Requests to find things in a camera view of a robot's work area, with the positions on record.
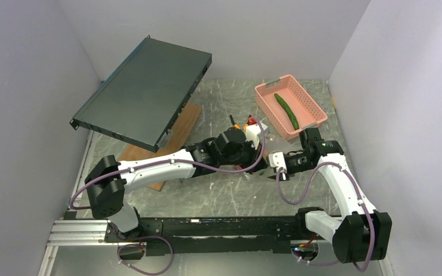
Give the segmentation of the green fake cucumber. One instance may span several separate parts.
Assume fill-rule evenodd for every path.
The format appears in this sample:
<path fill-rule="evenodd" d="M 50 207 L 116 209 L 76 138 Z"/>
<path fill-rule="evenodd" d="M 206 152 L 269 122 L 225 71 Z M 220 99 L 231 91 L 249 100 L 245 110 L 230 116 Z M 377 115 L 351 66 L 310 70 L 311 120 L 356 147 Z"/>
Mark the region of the green fake cucumber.
<path fill-rule="evenodd" d="M 281 97 L 278 93 L 274 93 L 274 97 L 275 97 L 277 103 L 283 108 L 286 115 L 288 116 L 288 118 L 293 126 L 293 129 L 298 130 L 299 129 L 298 120 L 297 120 L 294 112 L 290 108 L 289 104 L 287 104 L 287 102 L 283 99 L 283 97 Z"/>

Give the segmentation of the clear zip top bag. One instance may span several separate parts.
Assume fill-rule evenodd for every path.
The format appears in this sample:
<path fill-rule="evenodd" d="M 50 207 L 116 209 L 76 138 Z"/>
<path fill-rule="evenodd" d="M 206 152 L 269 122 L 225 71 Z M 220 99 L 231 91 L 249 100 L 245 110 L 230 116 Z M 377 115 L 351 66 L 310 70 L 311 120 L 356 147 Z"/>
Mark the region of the clear zip top bag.
<path fill-rule="evenodd" d="M 247 178 L 252 174 L 264 175 L 265 170 L 269 167 L 267 156 L 269 153 L 276 151 L 276 148 L 275 137 L 270 133 L 265 135 L 264 131 L 262 131 L 262 138 L 258 148 L 253 144 L 250 150 L 247 151 L 249 153 L 249 160 L 246 164 L 239 166 L 240 169 L 245 169 L 251 166 L 253 166 L 253 168 L 244 171 L 242 174 Z"/>

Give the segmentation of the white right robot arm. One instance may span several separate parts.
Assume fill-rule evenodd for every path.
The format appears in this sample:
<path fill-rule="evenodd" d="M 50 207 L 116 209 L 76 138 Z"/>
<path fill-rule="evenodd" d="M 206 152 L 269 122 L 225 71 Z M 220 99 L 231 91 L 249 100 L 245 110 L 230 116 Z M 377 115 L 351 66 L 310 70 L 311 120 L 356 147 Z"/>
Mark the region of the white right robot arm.
<path fill-rule="evenodd" d="M 312 234 L 323 238 L 333 247 L 340 263 L 353 263 L 364 271 L 369 262 L 383 260 L 387 255 L 392 220 L 388 213 L 380 212 L 364 195 L 348 167 L 339 142 L 324 140 L 317 128 L 300 132 L 302 149 L 295 153 L 273 152 L 268 155 L 269 167 L 275 171 L 279 196 L 290 205 L 297 205 L 307 195 L 290 201 L 281 191 L 280 182 L 290 175 L 310 171 L 308 182 L 320 173 L 329 185 L 340 218 L 332 217 L 322 208 L 300 208 L 295 217 L 294 231 L 302 239 Z"/>

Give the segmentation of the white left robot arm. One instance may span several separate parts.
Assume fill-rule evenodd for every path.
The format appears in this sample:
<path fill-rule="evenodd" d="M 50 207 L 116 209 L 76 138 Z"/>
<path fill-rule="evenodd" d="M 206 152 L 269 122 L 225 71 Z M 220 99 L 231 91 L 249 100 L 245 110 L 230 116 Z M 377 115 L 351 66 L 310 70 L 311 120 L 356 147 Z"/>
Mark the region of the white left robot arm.
<path fill-rule="evenodd" d="M 257 171 L 263 157 L 265 132 L 258 124 L 245 130 L 231 127 L 218 137 L 151 159 L 118 161 L 113 155 L 100 159 L 85 180 L 89 208 L 95 219 L 108 219 L 125 240 L 142 234 L 139 215 L 124 198 L 140 187 L 172 179 L 195 178 L 237 167 L 235 173 Z"/>

